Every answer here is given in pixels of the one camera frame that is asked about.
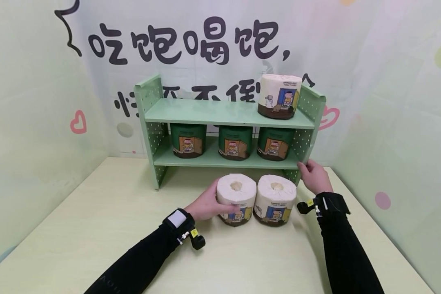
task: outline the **pink circle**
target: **pink circle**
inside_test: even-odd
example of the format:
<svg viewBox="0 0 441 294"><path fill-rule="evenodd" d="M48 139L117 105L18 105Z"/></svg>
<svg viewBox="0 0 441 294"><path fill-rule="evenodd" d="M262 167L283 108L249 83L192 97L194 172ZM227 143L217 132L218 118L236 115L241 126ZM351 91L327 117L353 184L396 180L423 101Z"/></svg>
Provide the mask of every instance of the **pink circle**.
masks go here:
<svg viewBox="0 0 441 294"><path fill-rule="evenodd" d="M377 192L375 197L376 204L383 210L390 208L390 197L385 192Z"/></svg>

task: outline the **shelf board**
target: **shelf board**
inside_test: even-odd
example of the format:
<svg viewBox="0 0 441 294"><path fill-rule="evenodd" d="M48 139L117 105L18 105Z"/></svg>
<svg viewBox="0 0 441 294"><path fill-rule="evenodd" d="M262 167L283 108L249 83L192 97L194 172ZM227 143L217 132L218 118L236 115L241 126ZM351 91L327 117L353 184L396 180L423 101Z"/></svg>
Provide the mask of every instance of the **shelf board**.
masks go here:
<svg viewBox="0 0 441 294"><path fill-rule="evenodd" d="M259 114L257 108L258 103L164 98L144 116L150 123L314 129L314 123L299 109L289 120L275 120Z"/></svg>
<svg viewBox="0 0 441 294"><path fill-rule="evenodd" d="M203 155L197 158L179 158L173 154L173 146L168 136L161 142L153 160L155 166L297 169L297 157L294 152L289 152L283 161L270 161L257 154L256 139L253 139L252 145L252 154L246 160L226 160L218 152L218 137L206 137L206 151Z"/></svg>

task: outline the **pegboard side panel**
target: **pegboard side panel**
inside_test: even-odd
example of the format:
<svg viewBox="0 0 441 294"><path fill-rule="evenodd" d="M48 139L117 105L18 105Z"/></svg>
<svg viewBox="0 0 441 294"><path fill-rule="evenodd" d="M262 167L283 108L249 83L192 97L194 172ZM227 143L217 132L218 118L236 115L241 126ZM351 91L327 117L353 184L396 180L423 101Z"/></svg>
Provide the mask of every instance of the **pegboard side panel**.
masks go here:
<svg viewBox="0 0 441 294"><path fill-rule="evenodd" d="M168 167L164 166L156 166L155 167L155 177L157 179L157 185L155 189L158 190L162 186L162 181L167 173Z"/></svg>
<svg viewBox="0 0 441 294"><path fill-rule="evenodd" d="M284 177L291 182L293 182L296 186L299 184L299 180L301 180L301 172L297 169L283 169Z"/></svg>
<svg viewBox="0 0 441 294"><path fill-rule="evenodd" d="M326 98L308 86L302 85L299 93L298 109L314 122L316 128L320 126Z"/></svg>
<svg viewBox="0 0 441 294"><path fill-rule="evenodd" d="M291 152L294 152L298 161L305 163L311 152L312 152L312 138L315 130L305 130L305 129L297 129L294 138L292 139ZM286 169L283 170L285 178L295 183L295 185L299 184L301 180L301 172L297 169Z"/></svg>
<svg viewBox="0 0 441 294"><path fill-rule="evenodd" d="M308 86L302 85L299 94L298 108L314 122L315 126L313 130L298 129L296 132L298 139L298 146L296 148L301 150L300 154L298 154L298 158L303 163L307 162L314 148L326 102L327 99L325 95L322 95Z"/></svg>
<svg viewBox="0 0 441 294"><path fill-rule="evenodd" d="M149 139L149 144L146 146L147 149L150 150L150 155L153 156L157 152L163 139L168 136L168 124L160 122L146 122L146 125L147 136Z"/></svg>
<svg viewBox="0 0 441 294"><path fill-rule="evenodd" d="M315 130L297 129L292 139L292 151L301 162L306 162L312 152L312 138Z"/></svg>
<svg viewBox="0 0 441 294"><path fill-rule="evenodd" d="M134 86L134 93L137 108L139 110L142 136L147 149L147 158L151 169L152 183L155 189L159 189L166 170L163 170L163 167L154 166L153 155L163 137L168 135L168 128L167 124L146 123L145 114L149 111L152 105L162 98L162 83L160 76L156 75L155 77L136 84Z"/></svg>
<svg viewBox="0 0 441 294"><path fill-rule="evenodd" d="M144 117L147 111L163 98L162 80L159 75L153 76L134 86L137 108L140 117Z"/></svg>

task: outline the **yellow label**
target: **yellow label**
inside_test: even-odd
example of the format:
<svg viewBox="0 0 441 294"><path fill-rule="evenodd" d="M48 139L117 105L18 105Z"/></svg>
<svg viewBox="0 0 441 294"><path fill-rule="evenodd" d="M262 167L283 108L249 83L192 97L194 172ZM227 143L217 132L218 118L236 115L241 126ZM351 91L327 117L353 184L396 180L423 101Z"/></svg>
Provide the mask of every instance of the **yellow label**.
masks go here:
<svg viewBox="0 0 441 294"><path fill-rule="evenodd" d="M191 234L192 234L193 238L196 238L196 236L199 235L198 230L196 230L196 228L194 228L194 229L191 231Z"/></svg>

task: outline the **white tabletop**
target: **white tabletop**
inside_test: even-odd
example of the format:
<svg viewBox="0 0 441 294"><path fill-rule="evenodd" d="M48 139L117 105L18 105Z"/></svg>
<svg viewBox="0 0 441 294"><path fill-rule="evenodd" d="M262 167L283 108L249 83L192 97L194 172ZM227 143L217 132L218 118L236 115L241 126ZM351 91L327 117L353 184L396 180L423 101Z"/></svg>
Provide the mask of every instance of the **white tabletop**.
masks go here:
<svg viewBox="0 0 441 294"><path fill-rule="evenodd" d="M433 293L353 195L328 169L335 192L385 293ZM193 201L223 168L171 168L156 192L147 160L108 158L0 264L0 294L82 294L130 247ZM265 170L236 170L258 180ZM301 183L298 197L311 194ZM197 224L206 246L190 242L165 262L145 293L330 293L314 213L296 209L272 228L251 218L233 228Z"/></svg>

